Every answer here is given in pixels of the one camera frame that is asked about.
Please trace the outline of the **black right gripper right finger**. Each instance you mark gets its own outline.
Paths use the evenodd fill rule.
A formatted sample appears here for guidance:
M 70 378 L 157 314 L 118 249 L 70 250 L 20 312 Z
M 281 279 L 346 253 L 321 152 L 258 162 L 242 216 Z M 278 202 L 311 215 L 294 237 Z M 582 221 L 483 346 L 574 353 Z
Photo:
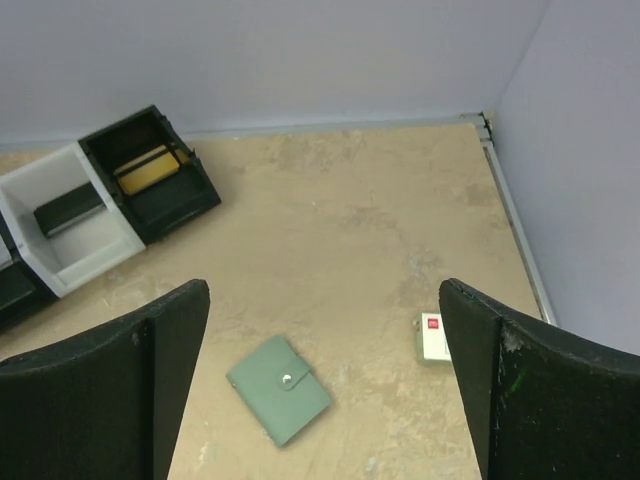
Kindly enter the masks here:
M 638 356 L 458 279 L 439 306 L 482 478 L 638 478 Z

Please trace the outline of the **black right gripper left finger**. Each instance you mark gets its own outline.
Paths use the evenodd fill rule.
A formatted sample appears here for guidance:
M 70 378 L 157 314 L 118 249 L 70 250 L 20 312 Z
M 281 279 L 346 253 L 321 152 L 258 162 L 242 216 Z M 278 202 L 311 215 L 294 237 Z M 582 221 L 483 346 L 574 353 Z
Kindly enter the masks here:
M 1 363 L 4 479 L 165 479 L 210 308 L 191 280 Z

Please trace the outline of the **green leather card holder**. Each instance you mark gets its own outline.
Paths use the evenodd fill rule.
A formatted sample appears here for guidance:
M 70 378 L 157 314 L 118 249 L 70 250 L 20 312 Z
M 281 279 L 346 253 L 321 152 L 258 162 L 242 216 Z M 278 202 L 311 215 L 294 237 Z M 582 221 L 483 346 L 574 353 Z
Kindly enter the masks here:
M 331 405 L 311 365 L 281 335 L 261 344 L 226 378 L 280 448 Z

